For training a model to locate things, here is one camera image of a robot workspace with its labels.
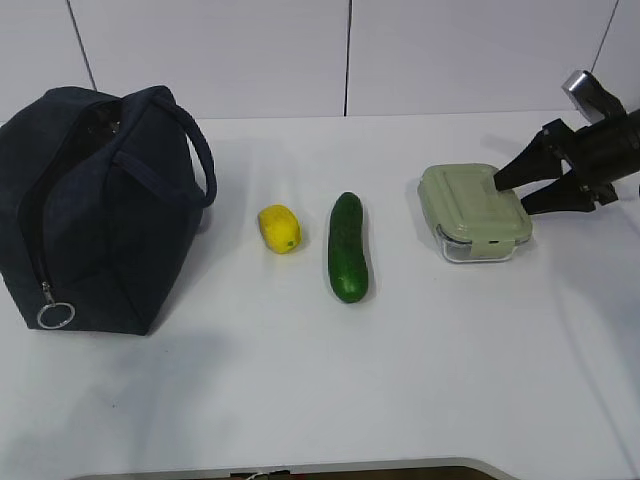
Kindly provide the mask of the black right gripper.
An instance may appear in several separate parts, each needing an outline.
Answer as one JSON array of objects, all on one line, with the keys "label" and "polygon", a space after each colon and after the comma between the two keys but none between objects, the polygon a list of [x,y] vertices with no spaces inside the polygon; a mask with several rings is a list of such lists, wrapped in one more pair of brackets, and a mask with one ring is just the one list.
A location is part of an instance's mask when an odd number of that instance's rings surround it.
[{"label": "black right gripper", "polygon": [[[570,166],[562,177],[561,162]],[[595,210],[618,200],[613,183],[639,171],[639,112],[605,118],[576,131],[561,119],[546,125],[494,175],[497,191],[557,179],[525,196],[529,215]]]}]

